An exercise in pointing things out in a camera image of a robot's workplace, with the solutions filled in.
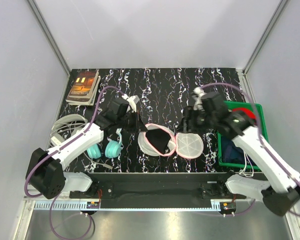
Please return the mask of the black bra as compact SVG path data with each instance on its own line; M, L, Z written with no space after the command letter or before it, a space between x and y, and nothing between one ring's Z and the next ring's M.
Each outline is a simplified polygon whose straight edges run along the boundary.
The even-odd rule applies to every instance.
M145 134L148 142L161 154L168 153L169 147L168 143L171 140L171 136L168 132L157 128L148 130Z

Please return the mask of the white pink mesh laundry bag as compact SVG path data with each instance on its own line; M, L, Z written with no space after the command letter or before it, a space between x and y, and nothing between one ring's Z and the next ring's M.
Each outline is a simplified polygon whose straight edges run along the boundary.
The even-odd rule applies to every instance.
M195 159L201 156L204 151L204 143L202 138L195 133L174 133L172 130L165 126L148 123L145 125L148 130L162 129L169 133L171 140L168 143L169 152L162 154L158 152L146 139L146 132L138 134L138 145L141 151L149 156L153 157L169 157L173 154L177 154L185 159Z

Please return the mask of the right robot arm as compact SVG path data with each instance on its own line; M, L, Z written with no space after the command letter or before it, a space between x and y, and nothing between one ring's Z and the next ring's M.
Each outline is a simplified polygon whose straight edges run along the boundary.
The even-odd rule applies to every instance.
M193 106L183 109L179 131L200 133L207 129L218 131L223 137L247 153L259 167L266 180L227 173L217 185L218 195L229 198L242 195L264 203L275 215L284 216L300 200L300 173L290 167L261 135L257 119L244 111L230 110L217 92L194 89Z

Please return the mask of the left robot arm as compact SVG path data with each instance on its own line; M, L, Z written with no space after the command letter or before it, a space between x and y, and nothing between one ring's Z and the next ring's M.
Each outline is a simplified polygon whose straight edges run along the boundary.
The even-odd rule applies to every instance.
M66 172L65 169L79 155L112 134L147 131L137 110L136 95L116 98L92 123L61 144L43 150L36 149L30 158L26 184L34 187L39 196L50 200L62 192L81 192L87 198L98 193L98 186L84 172Z

